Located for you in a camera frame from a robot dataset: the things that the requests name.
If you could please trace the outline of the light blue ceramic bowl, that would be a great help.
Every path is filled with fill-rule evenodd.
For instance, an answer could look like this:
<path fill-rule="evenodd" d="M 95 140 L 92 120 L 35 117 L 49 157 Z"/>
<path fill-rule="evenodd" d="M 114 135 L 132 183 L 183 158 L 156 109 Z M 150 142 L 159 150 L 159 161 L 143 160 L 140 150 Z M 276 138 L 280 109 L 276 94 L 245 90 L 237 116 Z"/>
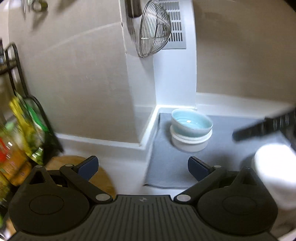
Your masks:
<path fill-rule="evenodd" d="M 177 108 L 171 112 L 171 124 L 176 133 L 199 138 L 207 135 L 213 127 L 211 119 L 195 109 Z"/>

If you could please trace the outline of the cooking oil bottle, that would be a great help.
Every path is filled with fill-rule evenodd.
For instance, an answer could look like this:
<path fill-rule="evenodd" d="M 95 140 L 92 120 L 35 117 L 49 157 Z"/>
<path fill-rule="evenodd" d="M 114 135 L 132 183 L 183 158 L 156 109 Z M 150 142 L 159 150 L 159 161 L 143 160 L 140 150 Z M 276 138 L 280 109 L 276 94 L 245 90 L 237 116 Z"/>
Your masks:
<path fill-rule="evenodd" d="M 13 186 L 20 186 L 32 170 L 27 155 L 1 125 L 1 174 Z"/>

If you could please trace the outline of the grey wall vent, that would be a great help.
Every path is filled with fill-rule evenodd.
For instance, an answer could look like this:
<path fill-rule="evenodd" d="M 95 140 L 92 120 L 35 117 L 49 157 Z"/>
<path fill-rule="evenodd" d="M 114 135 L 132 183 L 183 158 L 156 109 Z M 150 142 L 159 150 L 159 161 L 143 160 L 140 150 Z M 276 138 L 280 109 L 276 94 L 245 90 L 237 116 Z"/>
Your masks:
<path fill-rule="evenodd" d="M 171 35 L 164 50 L 186 49 L 186 34 L 181 13 L 180 1 L 159 1 L 171 21 Z"/>

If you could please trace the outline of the yellow green snack bag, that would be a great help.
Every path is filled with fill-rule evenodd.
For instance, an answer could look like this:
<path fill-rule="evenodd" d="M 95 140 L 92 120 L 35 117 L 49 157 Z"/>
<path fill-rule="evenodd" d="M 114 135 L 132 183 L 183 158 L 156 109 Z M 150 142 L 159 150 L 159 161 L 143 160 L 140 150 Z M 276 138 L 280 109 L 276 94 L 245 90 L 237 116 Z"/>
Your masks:
<path fill-rule="evenodd" d="M 44 144 L 49 132 L 48 128 L 19 93 L 15 94 L 9 106 L 16 117 L 22 149 L 31 160 L 43 165 Z"/>

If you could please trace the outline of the grey and white mat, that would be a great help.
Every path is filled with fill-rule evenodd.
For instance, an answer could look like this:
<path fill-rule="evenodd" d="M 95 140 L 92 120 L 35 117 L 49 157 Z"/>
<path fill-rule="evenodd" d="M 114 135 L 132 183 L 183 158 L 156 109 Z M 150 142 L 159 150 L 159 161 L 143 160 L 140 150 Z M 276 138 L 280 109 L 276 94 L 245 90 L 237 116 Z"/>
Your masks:
<path fill-rule="evenodd" d="M 255 152 L 265 144 L 290 142 L 280 133 L 272 133 L 262 138 L 251 138 L 234 142 L 232 133 L 237 128 L 250 126 L 256 119 L 230 116 L 211 116 L 213 134 L 205 149 L 197 153 L 183 152 L 171 142 L 171 115 L 159 116 L 159 129 L 154 139 L 152 156 L 145 178 L 145 185 L 156 188 L 185 189 L 196 183 L 188 171 L 188 159 L 196 156 L 210 166 L 220 165 L 230 171 L 238 171 L 249 166 Z"/>

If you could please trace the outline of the round wooden cutting board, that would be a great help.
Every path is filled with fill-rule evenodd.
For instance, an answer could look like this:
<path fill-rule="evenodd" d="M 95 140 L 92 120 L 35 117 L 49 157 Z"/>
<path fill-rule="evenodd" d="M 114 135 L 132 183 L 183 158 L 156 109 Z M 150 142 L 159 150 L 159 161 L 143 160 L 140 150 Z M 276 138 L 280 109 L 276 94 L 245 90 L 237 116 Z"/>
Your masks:
<path fill-rule="evenodd" d="M 53 157 L 47 164 L 46 169 L 47 170 L 58 170 L 60 167 L 66 165 L 66 164 L 73 164 L 78 165 L 82 161 L 85 160 L 85 157 L 81 156 L 58 156 Z M 110 179 L 107 172 L 102 168 L 99 167 L 99 170 L 97 173 L 89 180 L 90 183 L 92 183 L 94 186 L 98 187 L 102 191 L 106 192 L 112 198 L 114 199 L 116 197 L 116 189 L 112 183 L 112 180 Z"/>

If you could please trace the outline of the beige ceramic bowl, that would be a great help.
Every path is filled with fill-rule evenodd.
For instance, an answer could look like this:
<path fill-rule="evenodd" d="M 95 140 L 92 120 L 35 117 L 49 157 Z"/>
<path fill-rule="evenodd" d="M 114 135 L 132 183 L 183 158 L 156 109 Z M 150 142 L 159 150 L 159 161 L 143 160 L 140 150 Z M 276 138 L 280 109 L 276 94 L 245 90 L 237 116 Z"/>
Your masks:
<path fill-rule="evenodd" d="M 201 137 L 187 137 L 177 133 L 173 126 L 170 126 L 171 142 L 173 145 L 185 152 L 199 152 L 205 149 L 208 145 L 210 138 L 212 137 L 213 130 L 210 130 L 206 135 Z"/>

